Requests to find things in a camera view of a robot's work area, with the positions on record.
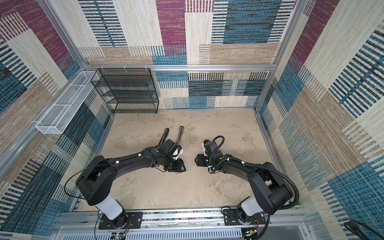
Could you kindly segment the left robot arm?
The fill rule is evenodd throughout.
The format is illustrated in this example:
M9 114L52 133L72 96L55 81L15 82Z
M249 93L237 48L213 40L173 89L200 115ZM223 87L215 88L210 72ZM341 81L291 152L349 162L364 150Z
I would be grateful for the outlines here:
M88 205L96 207L106 218L104 222L111 229L128 226L129 217L126 210L111 194L115 179L144 168L164 167L165 172L182 173L186 171L180 158L183 149L172 140L161 145L148 147L139 153L119 158L106 159L102 155L93 158L82 171L76 185L85 197Z

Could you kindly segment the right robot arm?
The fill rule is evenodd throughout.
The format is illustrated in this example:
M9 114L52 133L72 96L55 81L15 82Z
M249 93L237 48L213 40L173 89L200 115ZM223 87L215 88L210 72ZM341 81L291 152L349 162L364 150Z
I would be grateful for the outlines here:
M247 224L256 214L273 215L278 210L293 208L300 199L295 183L279 172L272 163L252 164L220 151L221 144L204 140L203 154L198 154L195 163L207 167L210 174L223 173L247 181L253 195L237 205L239 222Z

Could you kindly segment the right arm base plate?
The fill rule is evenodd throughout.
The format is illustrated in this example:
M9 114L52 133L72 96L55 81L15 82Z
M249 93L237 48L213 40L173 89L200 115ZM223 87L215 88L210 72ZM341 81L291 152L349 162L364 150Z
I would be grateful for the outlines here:
M226 226L235 225L264 225L266 224L265 216L260 213L248 216L239 209L231 209L229 207L221 208L221 213L224 216L224 222Z

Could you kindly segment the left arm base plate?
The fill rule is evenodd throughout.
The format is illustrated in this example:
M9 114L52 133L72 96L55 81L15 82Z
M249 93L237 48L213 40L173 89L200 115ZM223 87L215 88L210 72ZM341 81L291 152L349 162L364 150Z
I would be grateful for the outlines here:
M139 229L142 224L143 212L122 212L116 219L110 220L102 214L99 230Z

